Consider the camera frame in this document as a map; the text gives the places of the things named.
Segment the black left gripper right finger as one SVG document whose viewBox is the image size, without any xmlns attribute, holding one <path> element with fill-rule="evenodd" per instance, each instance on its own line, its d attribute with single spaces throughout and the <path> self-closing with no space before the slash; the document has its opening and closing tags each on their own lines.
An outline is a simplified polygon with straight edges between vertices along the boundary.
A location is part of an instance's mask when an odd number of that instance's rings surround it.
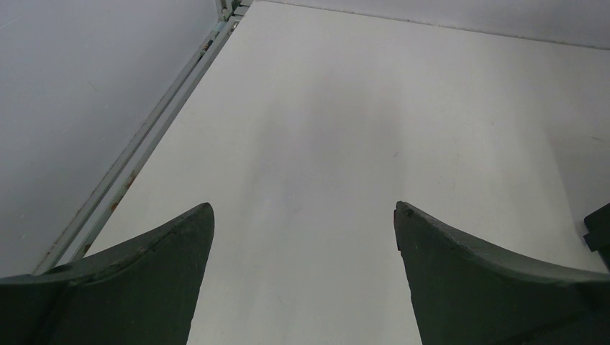
<svg viewBox="0 0 610 345">
<path fill-rule="evenodd" d="M 543 262 L 399 201 L 393 213 L 423 344 L 607 344 L 609 276 Z"/>
</svg>

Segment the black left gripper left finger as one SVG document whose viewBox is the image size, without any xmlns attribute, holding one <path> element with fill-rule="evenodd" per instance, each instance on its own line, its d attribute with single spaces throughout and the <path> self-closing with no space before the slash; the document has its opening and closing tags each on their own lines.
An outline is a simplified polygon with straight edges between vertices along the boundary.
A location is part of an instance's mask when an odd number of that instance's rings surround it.
<svg viewBox="0 0 610 345">
<path fill-rule="evenodd" d="M 185 344 L 214 237 L 202 203 L 40 275 L 1 279 L 3 344 Z"/>
</svg>

